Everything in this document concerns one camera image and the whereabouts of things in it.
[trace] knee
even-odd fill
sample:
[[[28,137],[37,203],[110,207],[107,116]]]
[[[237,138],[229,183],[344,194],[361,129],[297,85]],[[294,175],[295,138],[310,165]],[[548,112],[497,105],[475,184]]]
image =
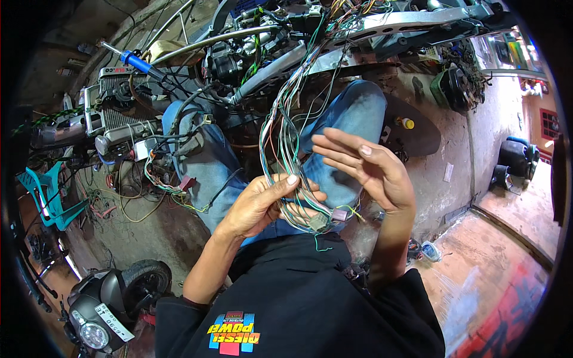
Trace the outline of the knee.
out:
[[[386,109],[386,98],[380,87],[372,82],[366,80],[356,80],[350,82],[346,87],[346,92],[344,94],[345,100],[355,101],[358,99],[371,100],[376,103],[376,105],[382,106]]]

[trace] window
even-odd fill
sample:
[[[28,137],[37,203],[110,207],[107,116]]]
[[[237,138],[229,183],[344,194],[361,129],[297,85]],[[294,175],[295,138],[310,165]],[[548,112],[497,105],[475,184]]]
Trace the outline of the window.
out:
[[[559,136],[557,113],[541,108],[539,115],[541,117],[541,137],[549,140],[557,138]]]

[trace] purple connector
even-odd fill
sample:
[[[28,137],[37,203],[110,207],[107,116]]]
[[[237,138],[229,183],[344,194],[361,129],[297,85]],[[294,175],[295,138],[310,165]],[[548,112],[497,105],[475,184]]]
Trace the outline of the purple connector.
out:
[[[334,209],[334,210],[332,210],[331,216],[332,216],[333,220],[345,222],[347,214],[348,214],[348,211],[344,211],[342,209]]]

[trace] license plate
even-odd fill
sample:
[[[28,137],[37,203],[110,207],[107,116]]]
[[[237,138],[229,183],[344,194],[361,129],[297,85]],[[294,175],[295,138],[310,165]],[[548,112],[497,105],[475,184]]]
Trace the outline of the license plate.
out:
[[[135,338],[133,333],[128,331],[127,328],[121,322],[115,318],[113,313],[109,311],[109,308],[105,304],[101,304],[96,307],[97,314],[104,320],[107,324],[124,342]]]

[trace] fingernail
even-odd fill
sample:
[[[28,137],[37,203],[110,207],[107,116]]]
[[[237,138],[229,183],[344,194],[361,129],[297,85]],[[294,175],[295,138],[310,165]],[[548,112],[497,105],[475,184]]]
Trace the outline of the fingernail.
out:
[[[360,151],[362,152],[362,154],[364,155],[371,155],[372,154],[372,148],[370,148],[367,145],[361,145],[360,146]]]
[[[289,177],[286,179],[286,182],[289,185],[292,185],[292,184],[296,183],[297,180],[298,180],[298,177],[293,174],[293,175],[289,175]]]

